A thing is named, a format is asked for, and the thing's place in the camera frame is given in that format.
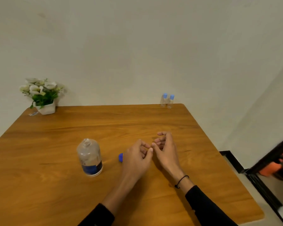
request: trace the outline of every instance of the plastic water bottle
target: plastic water bottle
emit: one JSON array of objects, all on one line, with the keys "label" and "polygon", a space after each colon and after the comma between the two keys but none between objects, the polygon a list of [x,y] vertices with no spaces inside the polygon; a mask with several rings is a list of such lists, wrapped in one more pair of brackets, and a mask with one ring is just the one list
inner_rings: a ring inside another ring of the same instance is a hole
[{"label": "plastic water bottle", "polygon": [[167,108],[172,108],[173,100],[174,100],[174,94],[171,94],[170,100],[169,100],[168,105],[167,105]]},{"label": "plastic water bottle", "polygon": [[164,93],[161,97],[161,107],[165,107],[166,106],[166,97],[168,96],[167,93]]},{"label": "plastic water bottle", "polygon": [[77,148],[83,171],[89,176],[97,176],[103,169],[99,144],[92,139],[84,139]]}]

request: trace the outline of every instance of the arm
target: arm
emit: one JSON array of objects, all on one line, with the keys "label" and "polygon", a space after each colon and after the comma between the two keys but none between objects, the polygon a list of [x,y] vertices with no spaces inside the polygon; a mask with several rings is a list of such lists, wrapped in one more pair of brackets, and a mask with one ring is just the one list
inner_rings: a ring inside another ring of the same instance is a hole
[{"label": "arm", "polygon": [[[162,167],[173,177],[177,184],[186,174],[180,167],[177,148],[173,142],[172,134],[170,132],[159,132],[158,135],[162,137],[155,139],[152,147]],[[185,194],[192,209],[195,210],[195,215],[202,226],[214,224],[237,226],[188,177],[183,178],[178,186]]]},{"label": "arm", "polygon": [[142,140],[138,140],[127,149],[123,154],[120,180],[102,203],[98,204],[79,226],[110,226],[125,197],[149,168],[152,156],[153,148]]}]

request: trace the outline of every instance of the black bracelet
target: black bracelet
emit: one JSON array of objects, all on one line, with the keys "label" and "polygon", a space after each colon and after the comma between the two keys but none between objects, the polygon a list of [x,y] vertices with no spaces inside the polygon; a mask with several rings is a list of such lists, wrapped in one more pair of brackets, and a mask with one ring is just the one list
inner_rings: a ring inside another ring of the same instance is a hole
[{"label": "black bracelet", "polygon": [[[183,177],[179,180],[179,182],[180,182],[184,177],[190,178],[188,175],[185,175],[185,176],[183,176]],[[178,187],[179,182],[177,183],[177,185],[175,185],[175,188],[177,188],[177,189],[180,189],[180,187]]]}]

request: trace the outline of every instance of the hand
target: hand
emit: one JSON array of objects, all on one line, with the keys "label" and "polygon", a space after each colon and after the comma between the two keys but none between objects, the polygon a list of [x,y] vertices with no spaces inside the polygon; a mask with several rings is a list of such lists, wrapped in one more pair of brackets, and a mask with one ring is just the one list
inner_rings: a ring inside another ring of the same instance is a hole
[{"label": "hand", "polygon": [[121,179],[134,186],[149,168],[152,156],[153,148],[149,144],[142,140],[136,141],[123,154]]},{"label": "hand", "polygon": [[157,134],[161,137],[154,140],[152,147],[162,167],[178,182],[185,174],[179,164],[172,134],[170,132],[158,132]]}]

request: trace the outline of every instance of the left hand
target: left hand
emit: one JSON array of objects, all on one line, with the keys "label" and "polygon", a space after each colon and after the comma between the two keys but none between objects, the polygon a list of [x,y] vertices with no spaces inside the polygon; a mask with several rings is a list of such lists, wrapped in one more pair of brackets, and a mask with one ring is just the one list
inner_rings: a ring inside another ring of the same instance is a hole
[{"label": "left hand", "polygon": [[150,167],[153,148],[143,140],[137,140],[123,154],[121,179],[133,186]]}]

